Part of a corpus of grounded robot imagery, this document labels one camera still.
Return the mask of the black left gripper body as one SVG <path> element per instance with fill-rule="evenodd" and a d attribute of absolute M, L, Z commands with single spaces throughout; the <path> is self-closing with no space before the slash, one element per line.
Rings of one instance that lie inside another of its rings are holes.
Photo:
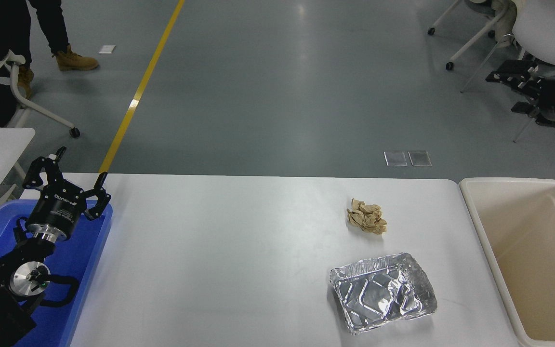
<path fill-rule="evenodd" d="M 40 192 L 40 199 L 26 221 L 26 230 L 70 239 L 86 208 L 86 196 L 81 187 L 71 182 L 48 184 Z"/>

